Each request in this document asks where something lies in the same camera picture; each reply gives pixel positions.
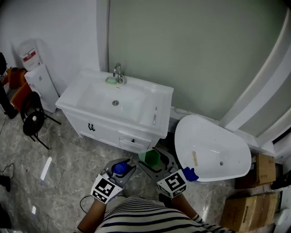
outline tiled floor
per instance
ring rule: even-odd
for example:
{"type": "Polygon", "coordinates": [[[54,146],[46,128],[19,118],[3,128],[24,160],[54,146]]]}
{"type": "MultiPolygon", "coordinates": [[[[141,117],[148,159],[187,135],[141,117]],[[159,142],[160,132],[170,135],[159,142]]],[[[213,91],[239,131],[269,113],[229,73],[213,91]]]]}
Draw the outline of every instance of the tiled floor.
{"type": "MultiPolygon", "coordinates": [[[[33,142],[22,132],[20,115],[6,118],[0,134],[0,170],[10,163],[15,164],[11,191],[0,186],[0,203],[10,215],[16,229],[28,233],[72,233],[84,217],[79,202],[90,194],[95,177],[104,165],[117,158],[131,158],[138,163],[138,156],[89,138],[79,138],[62,111],[53,117],[58,125],[47,119],[39,132],[39,138],[47,150],[33,142]],[[44,181],[40,175],[48,157],[52,157],[44,181]]],[[[5,115],[0,113],[0,126],[5,115]]],[[[12,175],[12,169],[5,171],[12,175]]],[[[264,192],[263,187],[247,190],[250,194],[264,192]]],[[[158,189],[147,174],[137,166],[136,172],[126,184],[124,194],[157,200],[158,189]]],[[[190,182],[184,195],[192,207],[209,223],[219,223],[225,200],[236,194],[233,181],[190,182]]],[[[82,206],[88,210],[93,198],[87,198],[82,206]]],[[[266,226],[257,232],[271,232],[266,226]]]]}

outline chair leg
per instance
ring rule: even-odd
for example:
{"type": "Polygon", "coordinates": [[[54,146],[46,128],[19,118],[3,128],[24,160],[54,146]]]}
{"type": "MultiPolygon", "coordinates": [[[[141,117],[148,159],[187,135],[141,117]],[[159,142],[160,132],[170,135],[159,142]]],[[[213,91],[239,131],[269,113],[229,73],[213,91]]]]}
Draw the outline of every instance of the chair leg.
{"type": "Polygon", "coordinates": [[[49,148],[35,135],[35,138],[46,148],[49,150],[49,148]]]}
{"type": "Polygon", "coordinates": [[[52,117],[50,117],[50,116],[48,116],[48,115],[46,115],[46,114],[45,114],[45,116],[46,116],[47,118],[51,119],[52,121],[58,123],[59,125],[61,125],[61,123],[58,122],[58,121],[56,121],[54,118],[52,118],[52,117]]]}
{"type": "Polygon", "coordinates": [[[33,139],[33,137],[32,136],[30,136],[30,138],[35,142],[35,140],[33,139]]]}

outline drawer handle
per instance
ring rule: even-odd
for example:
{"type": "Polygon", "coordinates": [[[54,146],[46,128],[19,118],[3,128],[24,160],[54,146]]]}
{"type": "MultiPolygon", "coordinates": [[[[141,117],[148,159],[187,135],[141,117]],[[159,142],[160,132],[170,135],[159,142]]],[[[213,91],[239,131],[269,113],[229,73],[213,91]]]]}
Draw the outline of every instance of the drawer handle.
{"type": "Polygon", "coordinates": [[[88,128],[89,128],[90,130],[96,131],[96,130],[93,128],[93,124],[91,124],[91,128],[90,128],[90,123],[88,123],[88,128]]]}

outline round black stool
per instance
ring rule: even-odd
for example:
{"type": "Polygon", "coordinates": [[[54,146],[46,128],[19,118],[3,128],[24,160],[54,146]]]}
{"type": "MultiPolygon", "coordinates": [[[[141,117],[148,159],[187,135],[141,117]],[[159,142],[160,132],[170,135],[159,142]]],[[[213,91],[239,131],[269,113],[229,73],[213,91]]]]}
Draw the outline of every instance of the round black stool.
{"type": "Polygon", "coordinates": [[[40,96],[35,91],[30,93],[24,99],[21,105],[20,115],[23,121],[23,133],[30,136],[33,141],[35,141],[32,137],[34,136],[49,150],[49,148],[38,138],[38,131],[42,128],[46,118],[49,118],[60,125],[61,123],[45,114],[41,105],[40,96]]]}

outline sink countertop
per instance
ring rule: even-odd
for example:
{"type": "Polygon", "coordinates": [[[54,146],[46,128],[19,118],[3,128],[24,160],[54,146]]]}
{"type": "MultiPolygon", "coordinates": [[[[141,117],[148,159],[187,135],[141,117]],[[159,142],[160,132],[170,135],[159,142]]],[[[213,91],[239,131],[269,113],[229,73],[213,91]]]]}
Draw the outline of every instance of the sink countertop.
{"type": "Polygon", "coordinates": [[[57,107],[165,138],[174,89],[127,76],[125,84],[105,83],[112,76],[101,71],[80,72],[57,101],[57,107]]]}

